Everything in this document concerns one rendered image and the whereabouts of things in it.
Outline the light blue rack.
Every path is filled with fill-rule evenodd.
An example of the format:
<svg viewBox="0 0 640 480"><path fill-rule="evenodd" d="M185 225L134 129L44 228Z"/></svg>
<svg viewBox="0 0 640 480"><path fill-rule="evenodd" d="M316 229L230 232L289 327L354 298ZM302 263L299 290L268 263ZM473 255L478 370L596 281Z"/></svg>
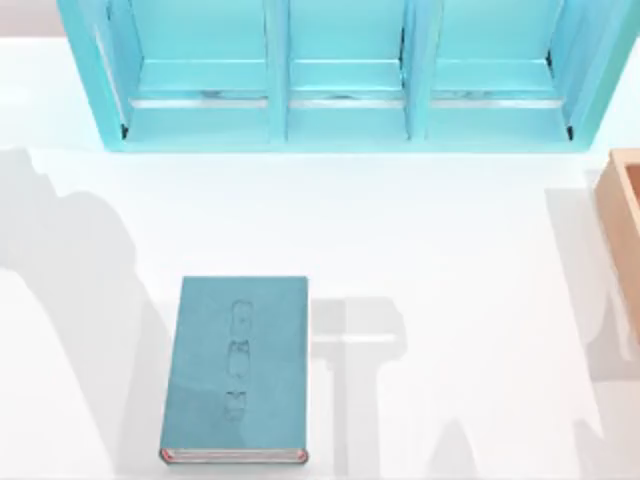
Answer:
<svg viewBox="0 0 640 480"><path fill-rule="evenodd" d="M118 152L573 152L640 0L57 0Z"/></svg>

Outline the teal blue book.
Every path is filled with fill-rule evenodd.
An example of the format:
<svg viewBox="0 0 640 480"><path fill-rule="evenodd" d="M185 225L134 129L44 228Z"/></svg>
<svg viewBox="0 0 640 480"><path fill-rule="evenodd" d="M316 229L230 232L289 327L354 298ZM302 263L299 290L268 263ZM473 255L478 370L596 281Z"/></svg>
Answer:
<svg viewBox="0 0 640 480"><path fill-rule="evenodd" d="M306 463L309 347L307 277L184 277L160 458Z"/></svg>

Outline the shallow salmon-coloured box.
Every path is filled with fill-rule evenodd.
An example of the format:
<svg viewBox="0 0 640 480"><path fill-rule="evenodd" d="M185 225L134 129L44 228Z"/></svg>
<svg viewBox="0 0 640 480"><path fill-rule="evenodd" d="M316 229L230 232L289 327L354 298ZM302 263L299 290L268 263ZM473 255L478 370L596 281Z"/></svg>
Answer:
<svg viewBox="0 0 640 480"><path fill-rule="evenodd" d="M640 344L640 148L612 149L594 193L629 322Z"/></svg>

